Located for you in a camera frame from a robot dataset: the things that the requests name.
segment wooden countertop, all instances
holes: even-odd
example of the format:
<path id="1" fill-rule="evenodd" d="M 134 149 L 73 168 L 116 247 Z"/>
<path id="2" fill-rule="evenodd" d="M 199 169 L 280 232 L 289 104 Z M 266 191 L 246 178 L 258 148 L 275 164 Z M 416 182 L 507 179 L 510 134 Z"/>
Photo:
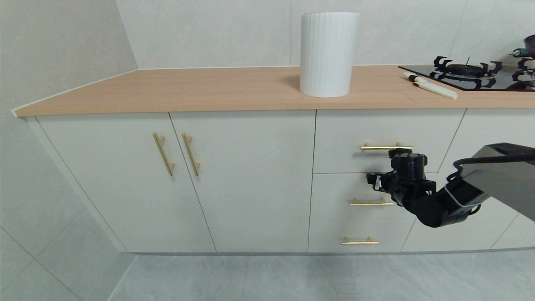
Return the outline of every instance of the wooden countertop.
<path id="1" fill-rule="evenodd" d="M 535 108 L 535 93 L 461 91 L 451 100 L 413 86 L 397 66 L 355 66 L 348 95 L 299 92 L 299 67 L 137 70 L 59 94 L 17 116 L 306 109 Z"/>

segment cabinet door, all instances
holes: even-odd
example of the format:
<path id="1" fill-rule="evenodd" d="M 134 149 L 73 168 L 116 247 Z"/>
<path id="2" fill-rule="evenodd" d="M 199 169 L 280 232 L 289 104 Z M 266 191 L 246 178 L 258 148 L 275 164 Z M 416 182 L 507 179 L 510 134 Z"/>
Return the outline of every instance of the cabinet door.
<path id="1" fill-rule="evenodd" d="M 397 142 L 429 158 L 427 172 L 437 172 L 461 122 L 464 109 L 318 111 L 314 172 L 390 171 L 386 150 Z"/>
<path id="2" fill-rule="evenodd" d="M 43 116 L 39 122 L 127 251 L 215 251 L 167 113 Z M 173 176 L 153 132 L 165 136 Z"/>
<path id="3" fill-rule="evenodd" d="M 535 246 L 535 222 L 519 214 L 492 249 L 510 249 Z"/>
<path id="4" fill-rule="evenodd" d="M 171 117 L 218 252 L 307 251 L 314 111 Z"/>
<path id="5" fill-rule="evenodd" d="M 453 162 L 472 157 L 487 144 L 510 142 L 535 146 L 535 110 L 468 109 L 437 176 L 437 187 L 454 172 Z M 490 198 L 466 221 L 433 229 L 416 223 L 403 251 L 490 249 L 518 212 Z"/>
<path id="6" fill-rule="evenodd" d="M 414 220 L 387 193 L 374 191 L 366 174 L 314 174 L 309 252 L 400 252 Z M 379 244 L 342 244 L 345 237 L 364 242 L 369 236 Z"/>

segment black stovetop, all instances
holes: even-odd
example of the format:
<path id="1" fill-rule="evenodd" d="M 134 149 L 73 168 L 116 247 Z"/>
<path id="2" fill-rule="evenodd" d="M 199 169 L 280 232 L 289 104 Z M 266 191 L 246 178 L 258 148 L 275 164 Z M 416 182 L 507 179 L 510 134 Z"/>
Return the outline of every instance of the black stovetop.
<path id="1" fill-rule="evenodd" d="M 438 56 L 433 65 L 405 65 L 399 68 L 464 91 L 535 91 L 535 72 L 526 66 L 532 59 L 522 59 L 517 66 L 501 62 L 478 65 L 450 64 Z"/>

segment gold handle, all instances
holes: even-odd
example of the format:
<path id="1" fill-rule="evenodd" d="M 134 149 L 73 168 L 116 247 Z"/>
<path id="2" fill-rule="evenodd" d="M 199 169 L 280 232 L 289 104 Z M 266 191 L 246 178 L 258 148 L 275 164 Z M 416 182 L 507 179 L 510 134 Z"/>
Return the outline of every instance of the gold handle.
<path id="1" fill-rule="evenodd" d="M 379 242 L 376 241 L 376 240 L 372 240 L 371 239 L 371 236 L 368 236 L 368 239 L 367 240 L 361 240 L 361 241 L 355 241 L 355 242 L 351 242 L 349 240 L 349 237 L 344 237 L 344 241 L 342 242 L 342 245 L 378 245 Z"/>
<path id="2" fill-rule="evenodd" d="M 184 138 L 184 143 L 186 144 L 186 150 L 188 150 L 189 159 L 192 162 L 193 165 L 193 172 L 195 172 L 195 176 L 199 176 L 199 167 L 201 164 L 199 162 L 195 162 L 195 159 L 193 158 L 192 154 L 192 147 L 190 145 L 190 142 L 192 141 L 192 137 L 186 135 L 186 133 L 182 133 L 182 138 Z"/>
<path id="3" fill-rule="evenodd" d="M 396 143 L 396 146 L 371 146 L 368 142 L 366 142 L 364 144 L 364 146 L 361 146 L 361 150 L 363 151 L 372 151 L 372 150 L 385 150 L 385 151 L 389 151 L 391 149 L 396 149 L 396 148 L 406 148 L 406 149 L 412 149 L 413 146 L 407 146 L 407 145 L 403 145 L 401 142 L 398 141 L 398 143 Z"/>
<path id="4" fill-rule="evenodd" d="M 378 203 L 359 203 L 358 198 L 354 198 L 352 203 L 349 203 L 350 206 L 390 206 L 394 203 L 388 202 L 385 198 L 381 198 L 381 202 Z"/>
<path id="5" fill-rule="evenodd" d="M 160 151 L 160 155 L 162 155 L 162 159 L 165 163 L 165 168 L 167 168 L 167 172 L 172 177 L 173 176 L 173 167 L 174 162 L 169 163 L 169 160 L 167 160 L 167 156 L 165 155 L 164 147 L 162 146 L 162 142 L 165 140 L 165 136 L 158 136 L 157 133 L 152 133 L 152 136 L 154 137 L 154 141 L 156 142 L 156 146 L 158 146 L 158 150 Z"/>

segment white cylindrical vase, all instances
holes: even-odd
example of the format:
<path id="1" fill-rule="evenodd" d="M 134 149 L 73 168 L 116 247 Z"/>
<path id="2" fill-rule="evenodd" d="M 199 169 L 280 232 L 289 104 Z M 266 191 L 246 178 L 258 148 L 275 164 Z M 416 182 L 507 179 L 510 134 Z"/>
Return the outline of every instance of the white cylindrical vase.
<path id="1" fill-rule="evenodd" d="M 306 13 L 301 18 L 301 93 L 338 97 L 349 93 L 358 13 Z"/>

